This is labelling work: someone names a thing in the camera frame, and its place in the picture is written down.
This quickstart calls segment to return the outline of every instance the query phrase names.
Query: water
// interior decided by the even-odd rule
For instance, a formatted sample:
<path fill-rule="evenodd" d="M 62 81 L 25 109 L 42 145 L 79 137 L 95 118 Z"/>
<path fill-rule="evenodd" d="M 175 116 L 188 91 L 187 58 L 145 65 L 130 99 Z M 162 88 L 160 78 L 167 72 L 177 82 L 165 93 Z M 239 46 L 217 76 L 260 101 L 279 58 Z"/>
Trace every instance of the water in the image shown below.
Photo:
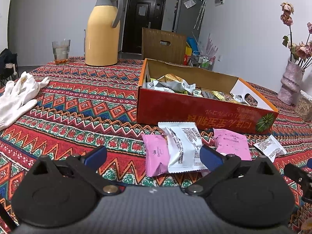
<path fill-rule="evenodd" d="M 60 46 L 53 48 L 55 64 L 68 62 L 69 46 Z"/>

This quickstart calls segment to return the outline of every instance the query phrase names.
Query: pink rose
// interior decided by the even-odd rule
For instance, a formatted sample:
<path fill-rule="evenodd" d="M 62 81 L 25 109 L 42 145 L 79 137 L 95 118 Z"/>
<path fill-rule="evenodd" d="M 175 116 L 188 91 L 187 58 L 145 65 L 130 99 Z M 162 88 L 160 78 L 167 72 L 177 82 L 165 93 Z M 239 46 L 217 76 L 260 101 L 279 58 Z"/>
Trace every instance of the pink rose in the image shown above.
<path fill-rule="evenodd" d="M 294 24 L 291 16 L 289 16 L 288 14 L 280 15 L 280 20 L 282 20 L 287 26 L 292 26 Z"/>
<path fill-rule="evenodd" d="M 284 14 L 290 15 L 291 13 L 294 13 L 294 7 L 291 3 L 282 3 L 280 6 L 282 6 L 282 11 Z"/>
<path fill-rule="evenodd" d="M 312 41 L 310 41 L 310 42 L 308 42 L 308 43 L 307 43 L 306 48 L 308 48 L 308 49 L 309 49 L 310 54 L 311 54 L 311 56 L 312 56 Z"/>
<path fill-rule="evenodd" d="M 307 23 L 309 33 L 312 33 L 312 24 L 310 22 Z"/>
<path fill-rule="evenodd" d="M 302 58 L 303 60 L 311 56 L 309 47 L 306 46 L 297 46 L 296 55 Z"/>

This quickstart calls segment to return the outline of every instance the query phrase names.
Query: yellow box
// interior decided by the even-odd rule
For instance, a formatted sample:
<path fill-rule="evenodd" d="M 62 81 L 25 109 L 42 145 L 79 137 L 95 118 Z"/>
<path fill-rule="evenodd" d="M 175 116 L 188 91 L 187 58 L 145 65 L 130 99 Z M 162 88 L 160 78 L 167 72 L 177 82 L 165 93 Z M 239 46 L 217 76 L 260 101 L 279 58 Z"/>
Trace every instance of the yellow box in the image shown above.
<path fill-rule="evenodd" d="M 191 56 L 192 55 L 192 48 L 190 48 L 190 47 L 185 47 L 185 54 L 187 55 L 187 56 Z"/>

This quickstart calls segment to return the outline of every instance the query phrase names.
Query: patterned tablecloth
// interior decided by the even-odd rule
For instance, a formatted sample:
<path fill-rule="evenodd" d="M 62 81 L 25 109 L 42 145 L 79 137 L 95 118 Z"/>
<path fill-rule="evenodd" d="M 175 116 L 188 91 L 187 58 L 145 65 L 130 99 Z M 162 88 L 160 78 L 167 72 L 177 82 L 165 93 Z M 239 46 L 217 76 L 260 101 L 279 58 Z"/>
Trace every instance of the patterned tablecloth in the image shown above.
<path fill-rule="evenodd" d="M 79 58 L 67 65 L 48 63 L 31 73 L 36 80 L 49 76 L 50 84 L 37 95 L 38 105 L 9 128 L 0 131 L 0 201 L 13 215 L 9 201 L 36 158 L 43 154 L 64 159 L 73 153 L 85 154 L 104 144 L 108 154 L 99 174 L 143 186 L 188 186 L 199 173 L 166 174 L 154 178 L 145 175 L 145 151 L 141 133 L 160 134 L 158 127 L 136 121 L 138 77 L 143 61 L 119 60 L 108 67 L 89 67 Z M 283 175 L 291 162 L 306 171 L 312 157 L 312 130 L 295 114 L 294 108 L 280 102 L 276 93 L 252 84 L 279 110 L 271 133 L 287 154 L 274 164 Z M 214 146 L 212 130 L 201 131 L 204 142 Z M 267 135 L 246 135 L 252 158 L 259 153 L 252 146 Z M 312 207 L 304 204 L 296 183 L 285 178 L 294 193 L 296 210 L 289 227 L 298 232 L 302 221 L 311 216 Z M 0 221 L 0 234 L 8 228 Z"/>

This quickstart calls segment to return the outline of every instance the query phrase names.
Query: red cardboard box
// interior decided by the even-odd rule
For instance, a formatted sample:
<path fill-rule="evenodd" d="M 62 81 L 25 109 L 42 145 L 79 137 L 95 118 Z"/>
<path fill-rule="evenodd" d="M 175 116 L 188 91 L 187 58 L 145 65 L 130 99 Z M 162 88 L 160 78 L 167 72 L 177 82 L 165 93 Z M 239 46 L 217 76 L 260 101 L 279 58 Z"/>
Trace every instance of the red cardboard box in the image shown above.
<path fill-rule="evenodd" d="M 165 74 L 174 74 L 188 84 L 195 83 L 207 90 L 233 93 L 243 98 L 250 94 L 258 102 L 257 107 L 146 89 L 150 78 L 158 79 Z M 190 121 L 195 122 L 201 130 L 218 128 L 238 133 L 265 134 L 278 112 L 270 101 L 241 78 L 157 60 L 144 61 L 138 84 L 138 123 L 157 125 L 166 121 Z"/>

